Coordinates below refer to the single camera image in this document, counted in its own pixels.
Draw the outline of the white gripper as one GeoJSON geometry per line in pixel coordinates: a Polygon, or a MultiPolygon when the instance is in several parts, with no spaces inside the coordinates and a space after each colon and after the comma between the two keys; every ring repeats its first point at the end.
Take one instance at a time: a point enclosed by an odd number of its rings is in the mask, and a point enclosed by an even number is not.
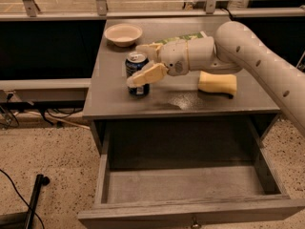
{"type": "Polygon", "coordinates": [[[185,40],[176,40],[165,45],[162,43],[142,44],[135,47],[137,52],[147,55],[149,62],[140,71],[127,79],[127,86],[131,88],[151,84],[163,79],[167,74],[179,76],[187,74],[188,43],[185,40]]]}

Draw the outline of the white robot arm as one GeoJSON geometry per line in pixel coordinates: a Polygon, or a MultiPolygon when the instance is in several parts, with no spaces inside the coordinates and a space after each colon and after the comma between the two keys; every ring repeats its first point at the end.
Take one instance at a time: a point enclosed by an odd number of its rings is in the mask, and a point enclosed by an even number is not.
{"type": "Polygon", "coordinates": [[[295,127],[305,135],[305,74],[272,52],[245,25],[230,21],[213,36],[139,45],[149,62],[127,79],[134,88],[170,76],[202,71],[214,74],[246,70],[295,127]]]}

